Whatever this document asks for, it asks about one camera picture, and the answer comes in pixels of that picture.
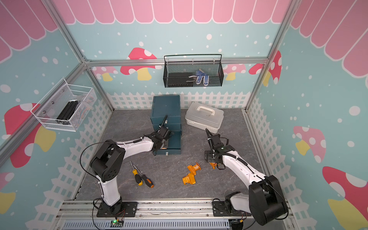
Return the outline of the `teal three-drawer cabinet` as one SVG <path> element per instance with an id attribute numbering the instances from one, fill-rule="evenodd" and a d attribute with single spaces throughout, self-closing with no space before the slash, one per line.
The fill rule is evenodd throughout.
<path id="1" fill-rule="evenodd" d="M 163 125 L 171 131 L 167 150 L 159 150 L 157 155 L 180 155 L 182 136 L 180 96 L 154 96 L 150 119 L 154 130 Z"/>

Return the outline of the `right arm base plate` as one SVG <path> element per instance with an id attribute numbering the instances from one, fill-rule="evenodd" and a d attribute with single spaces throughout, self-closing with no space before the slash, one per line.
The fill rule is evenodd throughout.
<path id="1" fill-rule="evenodd" d="M 235 210 L 231 205 L 230 201 L 221 201 L 219 199 L 212 200 L 212 211 L 213 216 L 215 217 L 223 217 L 223 216 L 235 216 L 235 217 L 250 217 L 251 213 L 245 211 Z"/>

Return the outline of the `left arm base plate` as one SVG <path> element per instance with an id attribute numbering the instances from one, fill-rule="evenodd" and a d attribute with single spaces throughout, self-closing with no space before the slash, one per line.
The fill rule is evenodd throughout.
<path id="1" fill-rule="evenodd" d="M 113 206 L 109 206 L 103 201 L 98 207 L 96 216 L 98 218 L 135 217 L 137 205 L 137 202 L 118 201 Z"/>

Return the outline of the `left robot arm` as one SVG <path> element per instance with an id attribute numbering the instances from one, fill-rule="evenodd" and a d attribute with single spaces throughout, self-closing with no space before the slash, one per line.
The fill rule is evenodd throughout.
<path id="1" fill-rule="evenodd" d="M 118 191 L 117 175 L 124 159 L 143 152 L 157 152 L 172 136 L 172 132 L 164 126 L 165 116 L 159 129 L 137 140 L 126 142 L 105 141 L 90 161 L 90 168 L 98 179 L 102 191 L 102 207 L 114 216 L 124 209 Z"/>

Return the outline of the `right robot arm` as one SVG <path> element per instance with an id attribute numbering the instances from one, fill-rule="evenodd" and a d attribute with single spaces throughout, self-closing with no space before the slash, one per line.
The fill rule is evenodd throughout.
<path id="1" fill-rule="evenodd" d="M 215 211 L 226 212 L 234 216 L 245 212 L 253 216 L 255 222 L 264 226 L 273 220 L 284 220 L 289 215 L 279 180 L 267 176 L 248 162 L 220 134 L 213 134 L 206 129 L 210 150 L 205 151 L 205 161 L 216 165 L 219 170 L 230 169 L 248 188 L 248 194 L 233 192 L 224 201 L 212 201 Z"/>

